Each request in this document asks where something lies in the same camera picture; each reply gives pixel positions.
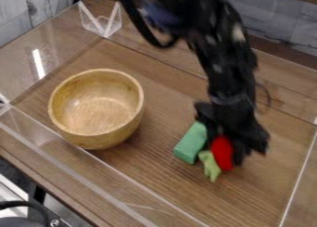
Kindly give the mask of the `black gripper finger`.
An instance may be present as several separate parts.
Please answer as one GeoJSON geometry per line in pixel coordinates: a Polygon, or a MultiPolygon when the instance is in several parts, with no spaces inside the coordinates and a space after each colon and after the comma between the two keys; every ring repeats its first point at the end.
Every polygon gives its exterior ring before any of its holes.
{"type": "Polygon", "coordinates": [[[236,166],[241,166],[246,156],[252,154],[251,146],[241,139],[234,139],[233,144],[233,163],[236,166]]]}
{"type": "Polygon", "coordinates": [[[208,131],[206,149],[210,150],[213,141],[224,133],[224,129],[222,129],[222,126],[217,122],[208,122],[206,131],[208,131]]]}

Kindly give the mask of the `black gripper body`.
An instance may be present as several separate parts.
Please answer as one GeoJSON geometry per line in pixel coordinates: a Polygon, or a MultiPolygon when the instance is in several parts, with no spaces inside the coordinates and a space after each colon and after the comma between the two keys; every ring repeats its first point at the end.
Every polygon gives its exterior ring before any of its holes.
{"type": "Polygon", "coordinates": [[[241,139],[263,155],[269,149],[271,134],[256,118],[256,100],[246,97],[230,106],[220,106],[209,102],[194,103],[196,119],[205,126],[208,122],[217,122],[230,141],[241,139]]]}

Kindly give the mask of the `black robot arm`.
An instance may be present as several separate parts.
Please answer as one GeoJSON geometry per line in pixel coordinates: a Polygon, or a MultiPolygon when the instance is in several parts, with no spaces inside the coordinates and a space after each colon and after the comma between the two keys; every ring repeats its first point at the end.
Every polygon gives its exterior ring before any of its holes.
{"type": "Polygon", "coordinates": [[[185,41],[206,73],[208,101],[194,103],[210,141],[221,133],[233,144],[230,163],[265,154],[271,134],[259,123],[256,69],[242,17],[228,0],[119,0],[144,39],[169,49],[185,41]]]}

